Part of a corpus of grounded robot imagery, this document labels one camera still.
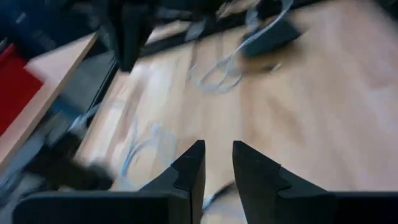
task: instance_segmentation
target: white cable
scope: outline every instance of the white cable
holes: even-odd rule
[[[152,134],[158,137],[158,151],[160,152],[160,163],[162,166],[171,165],[175,158],[175,151],[177,150],[177,141],[173,133],[160,127],[158,124],[152,126]]]
[[[290,7],[293,4],[293,0],[280,0],[282,2],[282,10],[279,14],[279,16],[274,19],[268,26],[265,28],[261,29],[259,32],[255,33],[251,37],[247,38],[236,50],[233,54],[230,56],[226,57],[225,59],[217,62],[208,72],[205,73],[205,75],[198,81],[197,85],[203,90],[207,92],[213,92],[213,93],[227,93],[230,90],[232,90],[236,85],[239,84],[239,82],[242,80],[242,71],[238,70],[236,66],[234,65],[234,58],[236,54],[245,46],[250,44],[251,42],[255,41],[258,39],[261,35],[269,31],[275,24],[277,24],[285,15],[286,12],[290,9]],[[193,71],[196,69],[196,64],[188,71],[188,80],[192,79],[192,76],[194,74]],[[204,84],[203,82],[211,75],[214,73],[215,70],[218,68],[224,68],[224,76],[221,79],[220,82],[218,83],[209,83],[209,84]],[[233,82],[230,85],[227,86],[222,86],[223,83],[226,81],[228,77],[236,76],[237,79],[235,82]]]
[[[77,119],[74,120],[73,124],[70,126],[69,131],[81,136],[82,138],[84,137],[86,133],[86,122],[87,119],[92,117],[100,108],[100,106],[104,106],[105,103],[98,103],[92,109],[87,111],[86,114],[81,115],[77,117]],[[126,178],[127,176],[127,171],[129,169],[129,166],[132,162],[132,160],[135,158],[137,153],[139,153],[141,150],[144,148],[150,146],[150,145],[157,145],[157,150],[159,152],[168,152],[171,153],[172,156],[164,155],[161,156],[163,158],[169,157],[170,159],[166,162],[167,165],[169,166],[171,163],[174,161],[174,154],[177,148],[176,140],[174,138],[174,135],[171,132],[168,132],[167,130],[162,129],[158,124],[154,124],[152,127],[152,134],[154,135],[154,138],[145,140],[141,143],[137,141],[137,136],[138,136],[138,118],[137,116],[133,117],[132,121],[132,138],[131,138],[131,143],[129,146],[129,150],[127,152],[127,156],[124,159],[122,168],[120,170],[120,179],[128,184],[128,188],[134,188],[132,182]],[[171,143],[171,148],[166,149],[162,145],[162,140],[163,138],[166,138],[169,140]]]

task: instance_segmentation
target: desk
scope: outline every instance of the desk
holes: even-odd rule
[[[83,37],[47,54],[33,58],[26,65],[43,86],[29,101],[18,117],[0,136],[0,170],[22,146],[39,123],[54,99],[62,91],[70,75],[83,60],[96,39],[95,34]]]
[[[234,140],[327,190],[398,190],[396,25],[364,0],[325,1],[290,17],[303,32],[294,44],[238,62],[282,66],[244,75],[227,94],[203,93],[187,72],[196,63],[204,74],[231,54],[244,29],[141,59],[129,76],[116,75],[77,158],[106,161],[118,172],[137,114],[139,138],[160,124],[177,137],[176,156],[206,141],[206,197],[234,178]],[[142,152],[129,177],[151,180],[165,169],[159,161],[156,150]]]

